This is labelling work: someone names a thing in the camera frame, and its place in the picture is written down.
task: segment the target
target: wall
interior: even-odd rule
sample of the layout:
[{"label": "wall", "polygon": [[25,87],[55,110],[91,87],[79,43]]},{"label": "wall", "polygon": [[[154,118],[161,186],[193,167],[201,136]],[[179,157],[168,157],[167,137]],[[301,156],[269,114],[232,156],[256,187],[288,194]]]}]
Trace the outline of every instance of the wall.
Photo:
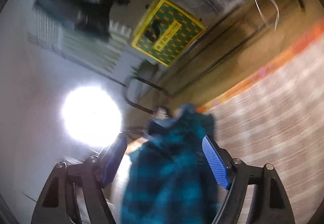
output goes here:
[{"label": "wall", "polygon": [[[122,113],[129,106],[122,87],[28,42],[34,29],[33,0],[9,0],[0,14],[0,193],[21,224],[30,223],[35,202],[53,166],[63,156],[76,159],[90,147],[72,139],[61,108],[79,86],[107,90]],[[130,74],[145,55],[124,53],[113,76]]]}]

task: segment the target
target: blue plaid jacket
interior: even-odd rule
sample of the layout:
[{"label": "blue plaid jacket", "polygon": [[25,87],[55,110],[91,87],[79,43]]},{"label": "blue plaid jacket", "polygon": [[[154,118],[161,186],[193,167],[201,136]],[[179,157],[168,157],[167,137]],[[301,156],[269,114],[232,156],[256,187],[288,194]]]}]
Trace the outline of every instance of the blue plaid jacket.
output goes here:
[{"label": "blue plaid jacket", "polygon": [[216,212],[217,183],[202,152],[213,117],[184,107],[163,135],[154,135],[130,157],[121,224],[209,224]]}]

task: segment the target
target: black metal frame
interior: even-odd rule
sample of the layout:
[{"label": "black metal frame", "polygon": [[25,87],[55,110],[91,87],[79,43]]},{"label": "black metal frame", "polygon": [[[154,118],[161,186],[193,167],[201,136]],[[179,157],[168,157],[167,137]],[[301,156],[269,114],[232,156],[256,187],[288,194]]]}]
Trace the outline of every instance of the black metal frame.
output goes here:
[{"label": "black metal frame", "polygon": [[[227,197],[213,224],[237,223],[248,185],[255,185],[255,192],[247,224],[295,223],[284,186],[271,164],[264,167],[248,166],[238,158],[232,159],[212,137],[207,138],[226,166],[228,179],[231,181]],[[106,154],[107,150],[104,150],[99,156],[92,156],[83,164],[67,166],[63,162],[58,163],[38,198],[31,224],[81,224],[76,186],[83,189],[92,224],[115,224],[104,199],[102,186],[96,177],[98,171],[105,168],[103,163],[109,162],[110,156],[107,157]]]},{"label": "black metal frame", "polygon": [[150,87],[152,87],[152,88],[154,88],[154,89],[156,89],[156,90],[158,90],[158,91],[163,92],[167,97],[169,96],[168,91],[165,90],[165,89],[163,89],[163,88],[161,88],[160,86],[158,86],[158,85],[152,83],[152,82],[149,82],[148,80],[145,80],[145,79],[140,78],[140,77],[137,77],[137,76],[129,76],[129,77],[126,79],[125,86],[124,86],[124,89],[123,89],[123,96],[124,96],[125,101],[126,101],[130,106],[132,106],[132,107],[134,107],[134,108],[136,108],[136,109],[139,109],[139,110],[141,110],[141,111],[144,111],[144,112],[146,112],[146,113],[148,113],[148,114],[153,114],[153,110],[150,110],[150,109],[148,109],[148,108],[146,108],[146,107],[143,107],[143,106],[141,106],[140,104],[138,104],[138,103],[134,103],[134,102],[132,102],[131,100],[128,99],[127,92],[128,92],[129,86],[130,86],[130,84],[131,84],[131,82],[132,82],[133,80],[138,80],[138,81],[140,81],[140,82],[142,82],[142,83],[145,83],[146,85],[148,85],[148,86],[150,86]]}]

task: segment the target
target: wooden floor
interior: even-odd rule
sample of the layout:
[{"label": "wooden floor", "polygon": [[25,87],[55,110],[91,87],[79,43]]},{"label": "wooden floor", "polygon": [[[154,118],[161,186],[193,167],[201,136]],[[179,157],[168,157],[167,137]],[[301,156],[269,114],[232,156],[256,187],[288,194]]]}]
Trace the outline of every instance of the wooden floor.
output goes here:
[{"label": "wooden floor", "polygon": [[[275,7],[269,0],[258,2],[269,21],[268,27],[264,26],[254,0],[246,0],[194,49],[169,67],[158,82],[174,95],[167,106],[176,109],[188,102],[201,106],[216,98],[268,63],[324,17],[324,9],[318,0],[304,0],[305,11],[297,0],[276,0],[280,19],[274,30]],[[208,73],[201,74],[233,49],[229,57]],[[140,103],[151,109],[153,103],[158,104],[157,99],[156,91],[151,90]],[[148,119],[148,114],[132,109],[125,123],[127,126],[144,126]]]},{"label": "wooden floor", "polygon": [[[324,198],[324,23],[295,49],[301,53],[289,64],[208,112],[231,157],[275,167],[296,224],[306,224]],[[252,194],[249,186],[238,224],[246,223]]]}]

